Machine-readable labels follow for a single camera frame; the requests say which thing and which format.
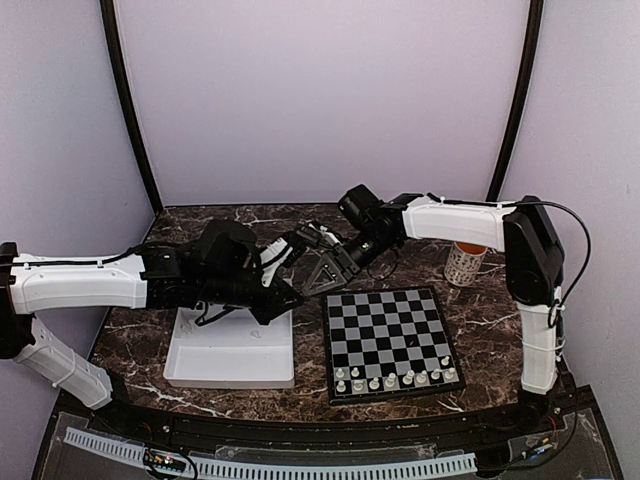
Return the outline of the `white chess queen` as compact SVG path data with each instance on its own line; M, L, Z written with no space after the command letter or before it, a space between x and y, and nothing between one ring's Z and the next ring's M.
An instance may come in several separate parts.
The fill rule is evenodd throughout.
M396 390L397 388L398 388L397 375L395 373L390 373L384 379L384 389L386 391L393 391L393 390Z

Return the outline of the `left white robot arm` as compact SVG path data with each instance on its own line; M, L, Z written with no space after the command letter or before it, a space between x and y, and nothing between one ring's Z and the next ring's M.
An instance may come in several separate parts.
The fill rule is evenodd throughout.
M207 256L193 242L148 242L122 254L52 258L1 245L1 356L46 378L93 411L120 436L141 427L122 377L86 360L39 319L41 312L96 308L171 310L198 304L245 308L261 325L303 304L277 271L288 252L269 259L237 244Z

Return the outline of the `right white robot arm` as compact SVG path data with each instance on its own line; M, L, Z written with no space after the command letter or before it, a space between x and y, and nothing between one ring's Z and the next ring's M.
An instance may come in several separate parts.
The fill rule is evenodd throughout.
M562 304L565 251L548 207L532 195L517 201L474 202L403 193L384 201L358 185L338 203L356 236L323 253L302 292L312 297L341 289L383 253L409 239L446 240L500 253L506 290L521 320L521 387L537 394L511 410L510 424L530 434L549 416L548 403L538 395L548 394L558 376L554 320Z

